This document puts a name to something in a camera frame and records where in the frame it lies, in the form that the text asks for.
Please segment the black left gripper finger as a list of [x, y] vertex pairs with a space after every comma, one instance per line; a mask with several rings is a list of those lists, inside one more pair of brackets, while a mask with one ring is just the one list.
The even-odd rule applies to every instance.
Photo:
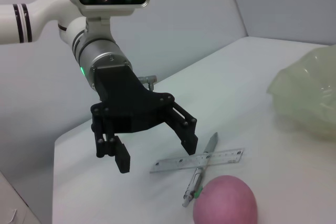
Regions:
[[95, 138], [96, 156], [98, 158], [103, 158], [105, 155], [115, 157], [120, 173], [128, 173], [130, 154], [120, 138], [115, 135], [112, 120], [104, 116], [93, 115], [91, 129]]
[[176, 102], [165, 107], [164, 121], [181, 140], [181, 145], [188, 155], [196, 152], [198, 138], [195, 135], [197, 119], [191, 116]]

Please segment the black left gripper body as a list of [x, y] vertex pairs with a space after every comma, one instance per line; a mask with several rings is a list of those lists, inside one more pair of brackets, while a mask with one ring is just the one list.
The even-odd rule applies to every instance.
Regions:
[[174, 103], [169, 93], [146, 89], [128, 66], [97, 67], [95, 88], [100, 103], [91, 107], [94, 132], [135, 133], [165, 120], [165, 110]]

